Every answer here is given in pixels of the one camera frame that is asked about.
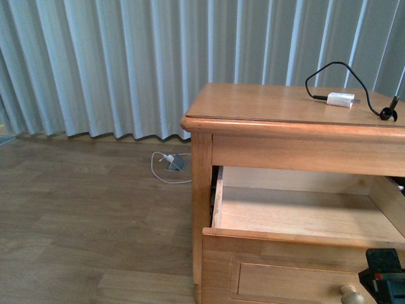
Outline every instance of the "curtain fold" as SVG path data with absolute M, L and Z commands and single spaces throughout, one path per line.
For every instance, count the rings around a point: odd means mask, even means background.
M 177 134 L 207 82 L 302 86 L 345 61 L 405 93 L 405 0 L 0 0 L 0 116 L 20 134 Z M 360 87 L 341 66 L 316 86 Z

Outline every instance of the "drawer front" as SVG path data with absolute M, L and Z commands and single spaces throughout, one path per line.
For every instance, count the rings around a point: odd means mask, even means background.
M 340 303 L 345 285 L 375 304 L 357 273 L 368 268 L 367 248 L 396 247 L 215 228 L 204 228 L 202 238 L 202 304 Z M 404 265 L 404 248 L 398 254 Z
M 246 263 L 240 260 L 233 262 L 231 282 L 231 298 L 269 303 L 339 303 L 342 284 L 363 291 L 357 273 Z
M 405 176 L 403 142 L 214 134 L 212 155 L 219 166 Z

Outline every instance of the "white plug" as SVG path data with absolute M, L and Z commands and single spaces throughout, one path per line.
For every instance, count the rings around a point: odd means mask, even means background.
M 165 154 L 162 153 L 162 155 L 163 155 L 163 157 L 159 160 L 160 163 L 162 162 L 162 160 L 167 160 L 168 163 L 172 163 L 173 160 L 175 159 L 175 157 L 173 155 L 171 155 L 171 154 L 165 155 Z
M 169 162 L 169 163 L 173 163 L 173 160 L 175 159 L 175 157 L 173 156 L 173 155 L 171 155 L 171 154 L 169 154 L 167 157 L 166 157 L 166 160 Z
M 343 106 L 351 108 L 353 105 L 354 94 L 346 93 L 330 93 L 328 95 L 327 104 L 332 106 Z

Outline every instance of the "power cord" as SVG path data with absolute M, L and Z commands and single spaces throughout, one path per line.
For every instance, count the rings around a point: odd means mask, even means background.
M 364 91 L 366 92 L 366 97 L 367 97 L 367 103 L 368 103 L 368 107 L 370 108 L 370 110 L 377 116 L 380 116 L 379 112 L 377 112 L 376 110 L 374 110 L 373 106 L 371 105 L 371 101 L 370 101 L 370 97 L 368 95 L 368 91 L 367 88 L 365 86 L 365 84 L 360 80 L 360 78 L 356 75 L 356 73 L 354 73 L 354 71 L 352 70 L 352 68 L 344 62 L 341 61 L 333 61 L 328 63 L 327 65 L 325 65 L 323 68 L 319 69 L 318 71 L 316 71 L 314 74 L 312 74 L 311 76 L 309 76 L 306 80 L 305 80 L 305 88 L 306 91 L 308 92 L 308 94 L 313 98 L 313 99 L 319 99 L 319 100 L 327 100 L 328 96 L 321 96 L 321 95 L 312 95 L 311 92 L 308 89 L 308 80 L 311 79 L 312 77 L 314 77 L 316 74 L 322 72 L 324 69 L 326 69 L 327 67 L 329 67 L 330 65 L 344 65 L 354 76 L 354 78 L 357 79 L 357 81 L 361 84 L 361 86 L 363 87 Z
M 154 152 L 154 153 L 152 153 L 152 157 L 151 157 L 151 171 L 152 171 L 153 175 L 154 175 L 157 179 L 159 179 L 159 180 L 161 180 L 162 182 L 165 182 L 165 183 L 167 183 L 167 184 L 186 184 L 186 183 L 188 183 L 188 182 L 191 182 L 191 180 L 184 180 L 184 181 L 181 181 L 181 182 L 169 182 L 169 181 L 164 180 L 164 179 L 162 179 L 161 177 L 159 177 L 159 176 L 154 172 L 154 170 L 153 170 L 153 158 L 154 158 L 154 156 L 155 156 L 156 154 L 160 154 L 161 156 L 163 156 L 163 157 L 159 160 L 159 162 L 162 162 L 163 160 L 166 160 L 166 161 L 168 161 L 169 163 L 171 163 L 171 162 L 175 159 L 174 156 L 176 156 L 176 155 L 191 155 L 190 153 L 179 153 L 179 154 L 169 154 L 169 155 L 165 155 L 165 154 L 163 154 L 163 153 L 161 153 L 161 152 Z

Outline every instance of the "drawer knob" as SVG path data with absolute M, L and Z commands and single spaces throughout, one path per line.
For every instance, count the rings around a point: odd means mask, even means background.
M 363 304 L 365 302 L 363 296 L 353 286 L 342 286 L 339 292 L 342 295 L 340 299 L 342 304 Z

